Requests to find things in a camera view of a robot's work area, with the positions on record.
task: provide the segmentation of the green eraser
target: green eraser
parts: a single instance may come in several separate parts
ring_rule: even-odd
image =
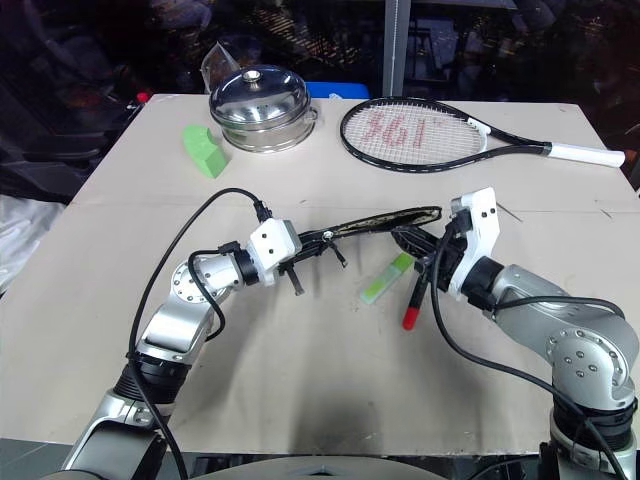
[[[182,142],[189,157],[207,177],[216,178],[227,166],[222,149],[216,145],[211,130],[201,125],[189,125],[182,131]]]
[[[380,298],[411,265],[413,265],[413,257],[408,253],[402,252],[371,282],[371,285],[360,294],[360,299],[367,305],[371,305]]]

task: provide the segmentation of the plastic bag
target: plastic bag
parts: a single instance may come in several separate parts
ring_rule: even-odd
[[[204,80],[205,93],[211,93],[226,76],[240,69],[240,65],[219,42],[202,60],[200,73]]]
[[[20,272],[64,210],[59,203],[0,195],[0,293]]]
[[[244,33],[222,35],[218,41],[235,58],[241,68],[261,63],[262,42],[253,35]]]

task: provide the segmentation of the stainless steel pot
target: stainless steel pot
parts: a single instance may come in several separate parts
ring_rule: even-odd
[[[318,117],[304,81],[273,65],[243,68],[209,98],[214,120],[232,144],[250,152],[277,152],[307,138]]]

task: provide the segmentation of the white grip tape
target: white grip tape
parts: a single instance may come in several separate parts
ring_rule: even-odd
[[[607,167],[619,167],[624,163],[624,152],[576,147],[575,145],[564,145],[562,143],[552,143],[549,156],[576,162],[605,165]]]
[[[487,150],[487,136],[491,135],[491,127],[489,125],[485,125],[479,120],[476,120],[473,117],[469,117],[467,119],[467,123],[475,128],[480,134],[480,138],[482,139],[482,144],[478,149],[478,153],[484,152]]]

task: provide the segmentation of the green sponge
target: green sponge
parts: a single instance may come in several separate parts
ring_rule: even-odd
[[[207,177],[217,178],[227,160],[213,140],[211,130],[201,125],[189,125],[182,131],[184,148],[200,171]]]

